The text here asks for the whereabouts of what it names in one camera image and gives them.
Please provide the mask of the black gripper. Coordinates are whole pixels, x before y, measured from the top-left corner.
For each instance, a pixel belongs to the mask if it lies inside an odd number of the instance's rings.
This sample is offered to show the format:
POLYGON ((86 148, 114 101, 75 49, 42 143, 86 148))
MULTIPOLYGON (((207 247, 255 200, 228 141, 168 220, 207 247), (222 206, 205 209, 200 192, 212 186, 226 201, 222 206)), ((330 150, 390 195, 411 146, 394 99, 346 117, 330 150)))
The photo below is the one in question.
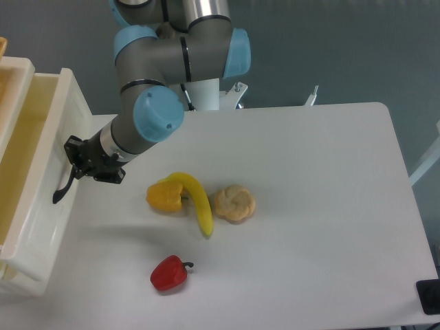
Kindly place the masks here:
POLYGON ((74 170, 74 178, 80 179, 84 176, 85 166, 85 174, 92 176, 97 182, 122 183, 126 172, 104 152, 99 135, 94 135, 85 141, 71 135, 64 144, 64 149, 74 170))

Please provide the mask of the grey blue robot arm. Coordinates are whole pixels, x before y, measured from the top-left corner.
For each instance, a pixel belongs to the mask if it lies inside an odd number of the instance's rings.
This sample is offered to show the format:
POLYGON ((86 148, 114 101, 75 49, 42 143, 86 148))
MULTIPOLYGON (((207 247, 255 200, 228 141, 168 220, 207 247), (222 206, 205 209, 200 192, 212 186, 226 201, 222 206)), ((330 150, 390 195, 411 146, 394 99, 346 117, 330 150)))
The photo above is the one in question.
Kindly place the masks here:
POLYGON ((175 85, 241 76, 251 65, 248 34, 232 26, 227 1, 111 1, 122 29, 113 44, 122 112, 93 137, 72 136, 71 179, 119 184, 124 165, 182 124, 175 85))

